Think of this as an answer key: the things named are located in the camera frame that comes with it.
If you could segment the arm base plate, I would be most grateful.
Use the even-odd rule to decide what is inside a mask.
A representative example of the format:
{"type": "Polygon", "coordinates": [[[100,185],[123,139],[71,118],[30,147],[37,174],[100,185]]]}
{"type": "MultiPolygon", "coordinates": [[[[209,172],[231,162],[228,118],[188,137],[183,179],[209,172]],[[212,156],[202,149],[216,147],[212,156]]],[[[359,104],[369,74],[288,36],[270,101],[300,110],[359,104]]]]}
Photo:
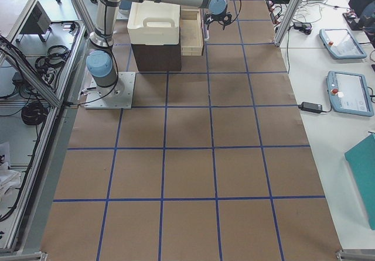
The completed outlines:
{"type": "Polygon", "coordinates": [[[94,78],[87,92],[84,107],[86,109],[131,109],[135,85],[135,72],[119,72],[119,79],[114,89],[97,87],[94,78]]]}

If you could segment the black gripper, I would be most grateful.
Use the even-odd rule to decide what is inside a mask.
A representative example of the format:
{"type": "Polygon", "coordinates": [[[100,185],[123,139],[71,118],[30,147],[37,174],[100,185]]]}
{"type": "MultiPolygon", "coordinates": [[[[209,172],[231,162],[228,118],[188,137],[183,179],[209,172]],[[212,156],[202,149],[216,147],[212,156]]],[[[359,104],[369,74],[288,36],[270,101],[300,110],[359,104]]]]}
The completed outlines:
{"type": "Polygon", "coordinates": [[[210,36],[209,27],[213,22],[219,22],[222,25],[222,30],[225,30],[226,26],[231,25],[231,13],[222,12],[220,14],[206,13],[205,14],[205,24],[206,24],[206,35],[210,36]]]}

